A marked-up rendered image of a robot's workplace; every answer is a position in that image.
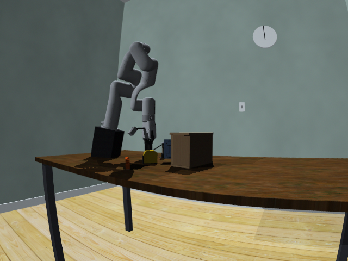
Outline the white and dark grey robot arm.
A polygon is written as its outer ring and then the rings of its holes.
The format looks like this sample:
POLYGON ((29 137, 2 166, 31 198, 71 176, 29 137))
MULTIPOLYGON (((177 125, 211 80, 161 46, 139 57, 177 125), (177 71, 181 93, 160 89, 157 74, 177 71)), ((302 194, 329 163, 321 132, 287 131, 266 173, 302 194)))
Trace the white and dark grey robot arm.
POLYGON ((128 84, 121 81, 113 81, 111 83, 105 120, 101 122, 103 124, 102 128, 114 131, 120 130, 117 127, 122 107, 121 97, 131 98, 130 108, 132 111, 142 111, 142 121, 155 121, 155 99, 137 99, 141 90, 153 86, 156 81, 158 61, 155 58, 150 58, 148 56, 149 52, 150 46, 148 44, 134 42, 130 45, 129 51, 123 58, 117 77, 120 80, 131 83, 128 84), (135 63, 143 71, 142 74, 140 70, 134 69, 135 63))

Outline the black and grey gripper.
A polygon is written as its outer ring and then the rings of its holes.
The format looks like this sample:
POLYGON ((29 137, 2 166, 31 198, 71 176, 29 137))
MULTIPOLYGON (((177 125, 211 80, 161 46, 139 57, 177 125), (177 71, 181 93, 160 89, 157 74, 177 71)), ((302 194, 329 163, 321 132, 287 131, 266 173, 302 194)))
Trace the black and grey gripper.
POLYGON ((156 138, 156 123, 153 120, 142 121, 142 137, 145 143, 145 151, 152 150, 152 144, 156 138))

